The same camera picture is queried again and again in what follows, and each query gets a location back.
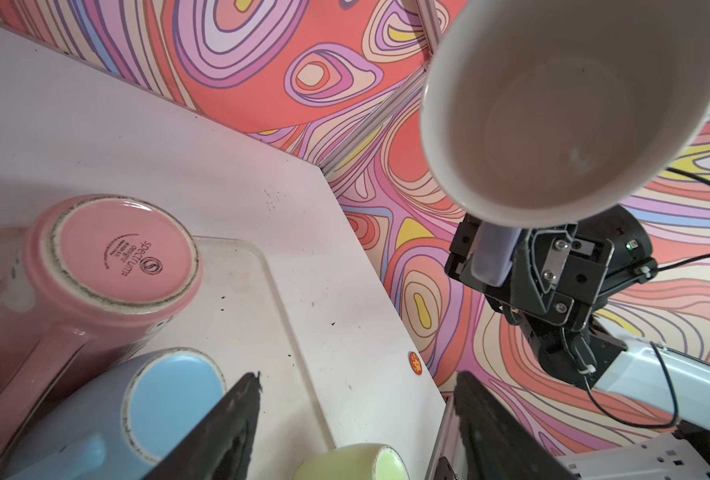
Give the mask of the beige serving tray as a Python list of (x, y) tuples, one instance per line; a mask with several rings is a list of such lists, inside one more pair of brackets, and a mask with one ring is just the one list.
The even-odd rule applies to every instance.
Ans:
[(247, 372), (262, 387), (248, 476), (291, 479), (334, 446), (276, 283), (261, 250), (198, 237), (203, 280), (194, 300), (144, 347), (188, 347), (210, 356), (233, 386)]

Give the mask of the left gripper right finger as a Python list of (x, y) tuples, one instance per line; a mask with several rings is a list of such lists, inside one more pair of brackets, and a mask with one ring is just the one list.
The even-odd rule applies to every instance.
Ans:
[(510, 414), (475, 375), (457, 375), (454, 408), (470, 479), (571, 480), (575, 477)]

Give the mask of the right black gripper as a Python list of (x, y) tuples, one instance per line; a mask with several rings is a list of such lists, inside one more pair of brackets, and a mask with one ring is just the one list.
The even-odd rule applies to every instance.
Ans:
[(445, 264), (514, 325), (540, 321), (583, 330), (610, 296), (656, 277), (641, 223), (617, 205), (577, 223), (516, 229), (467, 215)]

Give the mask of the light blue mug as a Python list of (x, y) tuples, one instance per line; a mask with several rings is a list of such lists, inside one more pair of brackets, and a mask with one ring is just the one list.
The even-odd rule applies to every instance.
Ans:
[(190, 348), (124, 361), (75, 391), (23, 436), (7, 479), (141, 479), (226, 394), (218, 365)]

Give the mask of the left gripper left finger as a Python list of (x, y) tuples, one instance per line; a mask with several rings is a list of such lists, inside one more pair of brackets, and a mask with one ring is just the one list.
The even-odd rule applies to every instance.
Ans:
[(260, 398), (259, 376), (251, 372), (243, 375), (144, 479), (245, 479), (258, 425)]

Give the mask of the purple mug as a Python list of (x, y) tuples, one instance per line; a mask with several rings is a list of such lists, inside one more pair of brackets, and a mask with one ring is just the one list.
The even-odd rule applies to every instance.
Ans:
[(710, 1), (470, 1), (430, 61), (421, 142), (483, 223), (473, 277), (500, 286), (520, 229), (635, 193), (710, 115)]

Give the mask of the red round sticker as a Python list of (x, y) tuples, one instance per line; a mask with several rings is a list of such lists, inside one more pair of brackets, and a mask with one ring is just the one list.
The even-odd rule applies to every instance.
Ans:
[(408, 360), (412, 371), (416, 375), (421, 376), (423, 373), (423, 362), (420, 359), (419, 355), (414, 351), (410, 351), (408, 353)]

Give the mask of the light green mug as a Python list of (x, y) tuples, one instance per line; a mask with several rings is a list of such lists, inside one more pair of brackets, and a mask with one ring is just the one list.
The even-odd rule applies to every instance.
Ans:
[(305, 461), (293, 479), (409, 480), (410, 476), (395, 449), (384, 444), (362, 443), (330, 450)]

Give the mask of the pink mug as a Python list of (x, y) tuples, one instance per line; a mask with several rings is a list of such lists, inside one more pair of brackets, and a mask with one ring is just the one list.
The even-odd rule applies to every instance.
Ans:
[(84, 195), (41, 214), (0, 282), (0, 460), (45, 399), (140, 350), (201, 282), (193, 237), (148, 202)]

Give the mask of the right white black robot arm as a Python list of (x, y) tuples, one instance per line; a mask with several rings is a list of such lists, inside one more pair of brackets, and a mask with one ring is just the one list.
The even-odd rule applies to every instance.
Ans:
[(526, 230), (469, 215), (445, 271), (522, 332), (550, 377), (670, 413), (642, 445), (558, 460), (465, 373), (453, 404), (470, 478), (710, 479), (710, 364), (597, 315), (611, 296), (659, 273), (651, 240), (628, 210)]

